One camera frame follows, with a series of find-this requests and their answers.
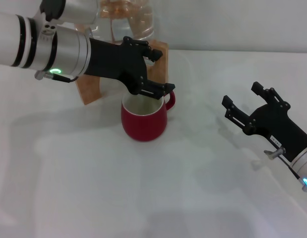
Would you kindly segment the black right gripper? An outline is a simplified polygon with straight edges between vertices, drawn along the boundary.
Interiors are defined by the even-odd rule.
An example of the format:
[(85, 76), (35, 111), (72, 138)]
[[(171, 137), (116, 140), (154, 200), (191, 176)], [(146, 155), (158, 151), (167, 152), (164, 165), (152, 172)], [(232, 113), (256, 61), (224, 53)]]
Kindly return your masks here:
[(241, 128), (244, 134), (261, 135), (275, 148), (283, 147), (286, 151), (284, 157), (293, 161), (307, 148), (307, 134), (289, 118), (290, 104), (274, 88), (264, 89), (259, 82), (254, 82), (251, 90), (267, 104), (248, 116), (225, 95), (222, 100), (226, 109), (225, 118)]

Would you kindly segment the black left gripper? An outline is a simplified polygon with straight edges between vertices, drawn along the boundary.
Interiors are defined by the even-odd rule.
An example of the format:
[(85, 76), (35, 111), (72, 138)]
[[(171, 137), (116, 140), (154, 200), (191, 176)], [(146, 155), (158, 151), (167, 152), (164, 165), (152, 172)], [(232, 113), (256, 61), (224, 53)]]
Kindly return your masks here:
[(90, 39), (91, 56), (86, 75), (115, 79), (123, 83), (133, 95), (161, 99), (176, 88), (171, 83), (147, 80), (144, 58), (158, 61), (163, 53), (152, 49), (147, 41), (125, 36), (120, 45)]

